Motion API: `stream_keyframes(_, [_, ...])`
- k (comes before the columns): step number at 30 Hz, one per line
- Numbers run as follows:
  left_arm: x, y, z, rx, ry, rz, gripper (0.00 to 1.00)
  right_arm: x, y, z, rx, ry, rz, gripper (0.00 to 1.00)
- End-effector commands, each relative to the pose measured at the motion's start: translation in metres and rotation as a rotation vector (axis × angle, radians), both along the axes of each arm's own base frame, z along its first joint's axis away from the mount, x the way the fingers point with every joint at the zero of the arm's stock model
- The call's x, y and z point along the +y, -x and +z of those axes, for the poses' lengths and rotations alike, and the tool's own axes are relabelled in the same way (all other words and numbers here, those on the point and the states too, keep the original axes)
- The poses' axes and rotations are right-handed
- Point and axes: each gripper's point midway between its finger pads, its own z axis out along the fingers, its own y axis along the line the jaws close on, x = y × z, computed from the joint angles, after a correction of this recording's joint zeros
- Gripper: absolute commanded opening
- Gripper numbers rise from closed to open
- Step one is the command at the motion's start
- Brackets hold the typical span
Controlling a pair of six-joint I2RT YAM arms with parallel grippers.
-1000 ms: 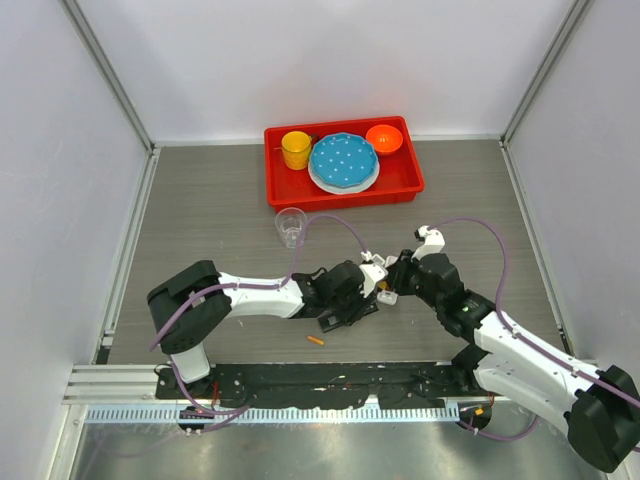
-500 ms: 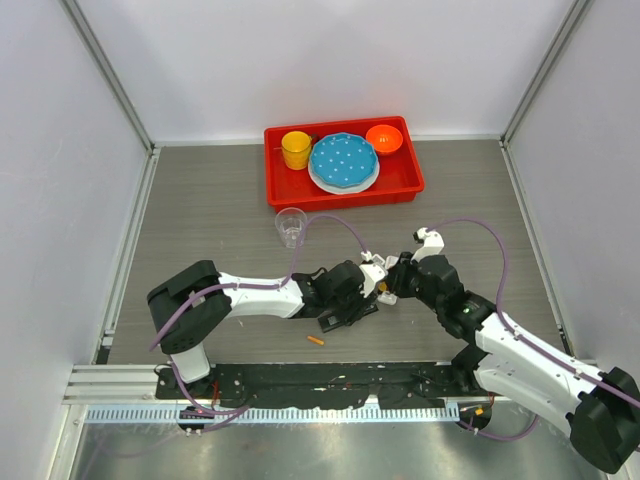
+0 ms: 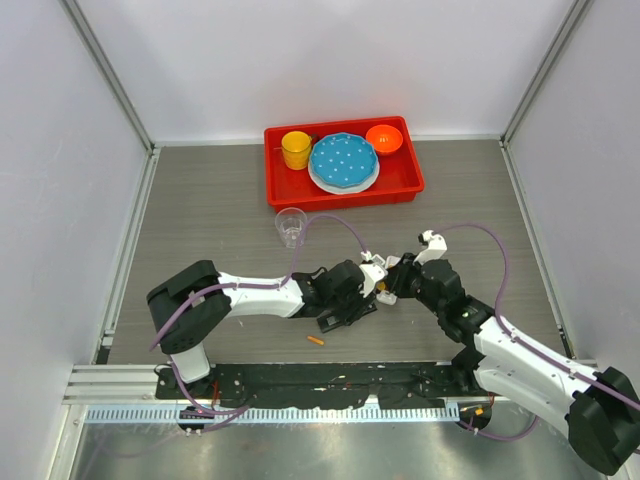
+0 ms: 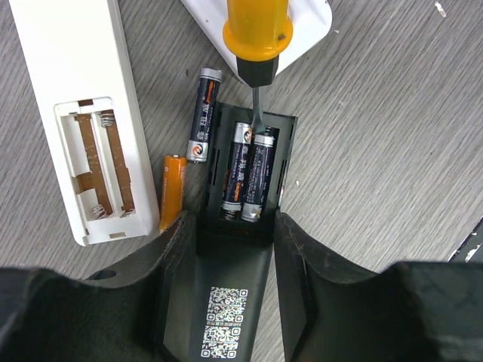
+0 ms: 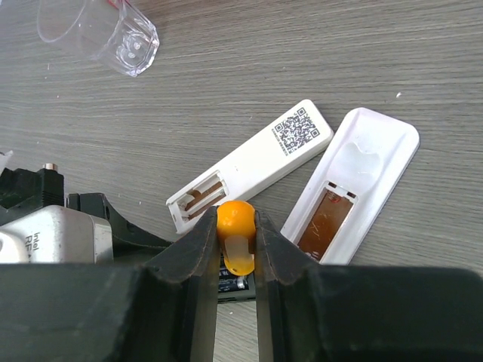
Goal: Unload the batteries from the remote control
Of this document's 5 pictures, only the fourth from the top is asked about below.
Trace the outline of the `orange handle screwdriver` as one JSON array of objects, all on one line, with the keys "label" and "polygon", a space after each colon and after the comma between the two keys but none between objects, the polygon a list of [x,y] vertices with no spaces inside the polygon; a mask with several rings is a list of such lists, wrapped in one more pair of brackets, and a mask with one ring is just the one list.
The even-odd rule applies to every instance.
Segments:
[{"label": "orange handle screwdriver", "polygon": [[265,131],[263,88],[273,83],[279,56],[293,36],[288,9],[288,0],[227,2],[223,41],[235,55],[238,76],[252,88],[251,128],[255,134]]}]

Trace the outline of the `white remote with black batteries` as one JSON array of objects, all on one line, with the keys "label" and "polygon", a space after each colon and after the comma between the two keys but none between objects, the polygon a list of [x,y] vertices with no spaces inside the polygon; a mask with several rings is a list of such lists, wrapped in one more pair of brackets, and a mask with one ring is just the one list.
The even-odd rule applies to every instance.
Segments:
[{"label": "white remote with black batteries", "polygon": [[184,1],[235,75],[251,87],[277,74],[331,30],[327,1]]}]

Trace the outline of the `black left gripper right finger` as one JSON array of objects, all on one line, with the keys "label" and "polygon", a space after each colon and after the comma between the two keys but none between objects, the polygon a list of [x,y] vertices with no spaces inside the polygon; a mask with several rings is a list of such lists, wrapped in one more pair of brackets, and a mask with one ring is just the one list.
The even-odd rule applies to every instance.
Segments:
[{"label": "black left gripper right finger", "polygon": [[480,361],[482,266],[409,262],[376,273],[275,215],[288,361]]}]

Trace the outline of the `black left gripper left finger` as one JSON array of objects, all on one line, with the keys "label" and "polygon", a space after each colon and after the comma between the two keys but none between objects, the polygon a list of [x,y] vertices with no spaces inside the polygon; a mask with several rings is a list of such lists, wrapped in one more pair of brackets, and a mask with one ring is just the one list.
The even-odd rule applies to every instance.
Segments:
[{"label": "black left gripper left finger", "polygon": [[1,270],[3,361],[185,361],[193,312],[193,213],[88,279]]}]

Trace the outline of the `long white remote control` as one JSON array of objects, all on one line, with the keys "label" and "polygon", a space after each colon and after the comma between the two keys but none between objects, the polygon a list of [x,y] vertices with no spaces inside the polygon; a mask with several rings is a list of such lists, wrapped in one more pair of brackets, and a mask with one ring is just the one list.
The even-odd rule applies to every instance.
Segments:
[{"label": "long white remote control", "polygon": [[158,204],[116,1],[12,1],[75,241],[149,235]]}]

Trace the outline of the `orange AAA battery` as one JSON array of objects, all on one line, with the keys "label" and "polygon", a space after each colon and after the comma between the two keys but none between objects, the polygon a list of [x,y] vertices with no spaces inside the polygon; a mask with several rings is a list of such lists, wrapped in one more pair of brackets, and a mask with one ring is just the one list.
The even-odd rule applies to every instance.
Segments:
[{"label": "orange AAA battery", "polygon": [[183,209],[184,184],[187,159],[179,155],[167,155],[164,163],[162,201],[159,231],[166,231]]}]

